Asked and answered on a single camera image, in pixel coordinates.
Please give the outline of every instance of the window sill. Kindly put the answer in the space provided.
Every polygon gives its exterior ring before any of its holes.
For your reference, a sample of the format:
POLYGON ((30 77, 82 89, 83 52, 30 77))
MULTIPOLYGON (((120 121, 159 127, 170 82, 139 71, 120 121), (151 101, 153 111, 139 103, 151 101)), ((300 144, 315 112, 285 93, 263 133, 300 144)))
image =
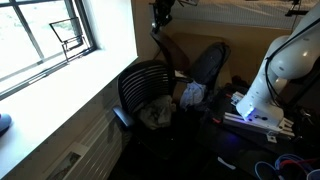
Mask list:
POLYGON ((0 102, 12 117, 0 138, 4 177, 137 58, 95 51, 0 102))

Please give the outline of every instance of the desk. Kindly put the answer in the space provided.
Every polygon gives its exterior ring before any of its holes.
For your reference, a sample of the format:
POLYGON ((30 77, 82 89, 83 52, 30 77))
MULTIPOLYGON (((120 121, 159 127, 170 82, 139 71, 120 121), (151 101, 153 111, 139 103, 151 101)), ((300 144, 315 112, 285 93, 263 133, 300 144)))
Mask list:
MULTIPOLYGON (((224 112, 234 111, 231 99, 225 94, 237 88, 221 90, 210 107, 212 116, 222 119, 224 112)), ((266 135, 241 128, 213 123, 211 118, 203 118, 200 131, 196 137, 198 143, 224 159, 227 163, 256 177, 254 165, 258 161, 274 164, 282 154, 297 153, 297 147, 289 140, 277 139, 278 143, 267 141, 266 135)))

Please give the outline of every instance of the black office chair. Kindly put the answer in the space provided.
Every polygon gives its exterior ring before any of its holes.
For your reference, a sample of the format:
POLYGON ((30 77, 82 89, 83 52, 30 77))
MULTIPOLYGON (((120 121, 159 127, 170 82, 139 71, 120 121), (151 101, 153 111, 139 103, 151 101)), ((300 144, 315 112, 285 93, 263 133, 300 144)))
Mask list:
POLYGON ((163 52, 166 62, 170 67, 195 80, 199 84, 207 86, 206 93, 201 103, 193 107, 196 111, 205 111, 206 106, 215 94, 216 80, 220 70, 228 60, 231 53, 230 47, 224 42, 214 42, 209 45, 196 61, 190 65, 190 59, 183 50, 161 30, 150 33, 163 52))
POLYGON ((136 108, 162 95, 172 96, 176 81, 191 82, 178 78, 174 70, 160 60, 149 60, 125 69, 118 78, 120 106, 113 108, 124 129, 130 130, 146 148, 158 157, 168 160, 180 147, 192 139, 196 126, 192 119, 177 111, 172 114, 171 126, 150 130, 137 119, 136 108))

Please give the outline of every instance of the black cable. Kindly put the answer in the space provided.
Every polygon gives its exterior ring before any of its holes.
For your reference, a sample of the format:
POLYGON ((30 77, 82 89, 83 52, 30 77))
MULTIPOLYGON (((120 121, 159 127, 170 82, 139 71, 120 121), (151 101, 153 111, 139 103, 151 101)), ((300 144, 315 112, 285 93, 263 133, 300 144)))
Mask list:
MULTIPOLYGON (((302 0, 299 1, 298 11, 300 10, 301 2, 302 2, 302 0)), ((293 23, 292 23, 292 26, 291 26, 291 33, 290 33, 290 34, 292 34, 292 32, 293 32, 293 28, 294 28, 294 25, 296 24, 296 21, 297 21, 298 16, 299 16, 299 15, 297 14, 296 17, 295 17, 294 20, 293 20, 293 23)))
POLYGON ((152 58, 152 60, 155 60, 155 59, 159 56, 160 52, 161 52, 161 48, 159 48, 159 51, 158 51, 158 52, 156 53, 156 55, 152 58))
POLYGON ((283 49, 287 44, 291 43, 294 39, 296 39, 298 36, 300 36, 301 34, 305 33, 307 30, 309 30, 310 28, 312 28, 313 26, 317 25, 320 22, 320 18, 318 18, 317 20, 315 20, 314 22, 312 22, 310 25, 308 25, 307 27, 305 27, 303 30, 301 30, 300 32, 298 32, 295 36, 293 36, 292 38, 290 38, 289 40, 287 40, 284 44, 282 44, 279 48, 277 48, 269 57, 266 58, 266 65, 265 65, 265 76, 266 76, 266 83, 268 86, 268 90, 269 93, 271 95, 271 98, 273 100, 273 102, 279 107, 278 103, 275 101, 275 98, 273 97, 273 93, 276 95, 276 97, 279 97, 280 99, 281 96, 276 92, 276 90, 274 89, 273 85, 271 84, 269 77, 268 77, 268 67, 270 62, 272 61, 272 59, 274 58, 274 56, 281 50, 283 49))
POLYGON ((184 7, 184 5, 182 4, 182 2, 181 1, 178 1, 179 2, 179 4, 182 6, 182 7, 184 7))

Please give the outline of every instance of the blue light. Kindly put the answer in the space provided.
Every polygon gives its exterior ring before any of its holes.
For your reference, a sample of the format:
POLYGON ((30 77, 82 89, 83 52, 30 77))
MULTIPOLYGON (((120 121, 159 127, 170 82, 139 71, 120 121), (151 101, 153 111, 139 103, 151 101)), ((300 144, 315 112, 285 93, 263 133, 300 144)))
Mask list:
POLYGON ((254 108, 253 107, 251 107, 250 109, 249 109, 249 111, 247 111, 247 113, 245 113, 243 116, 244 116, 244 120, 246 120, 246 118, 252 113, 252 111, 254 110, 254 108))

